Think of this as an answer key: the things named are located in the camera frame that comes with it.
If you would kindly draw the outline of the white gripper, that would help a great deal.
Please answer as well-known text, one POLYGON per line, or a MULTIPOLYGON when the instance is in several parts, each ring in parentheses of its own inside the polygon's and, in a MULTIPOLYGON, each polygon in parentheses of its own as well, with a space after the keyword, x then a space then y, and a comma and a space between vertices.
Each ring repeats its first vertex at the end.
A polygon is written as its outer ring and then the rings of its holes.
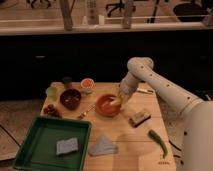
POLYGON ((121 81, 118 93, 118 105, 125 104, 125 100, 128 100, 138 88, 138 79, 131 73, 128 73, 121 81))

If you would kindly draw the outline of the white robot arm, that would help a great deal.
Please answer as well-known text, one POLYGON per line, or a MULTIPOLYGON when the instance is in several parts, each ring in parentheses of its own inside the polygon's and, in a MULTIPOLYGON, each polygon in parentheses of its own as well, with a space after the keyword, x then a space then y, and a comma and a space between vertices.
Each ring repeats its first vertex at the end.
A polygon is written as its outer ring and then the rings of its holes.
POLYGON ((128 60, 127 75, 122 79, 118 98, 126 103, 145 81, 185 119, 180 171, 213 171, 213 101, 204 101, 153 71, 149 57, 128 60))

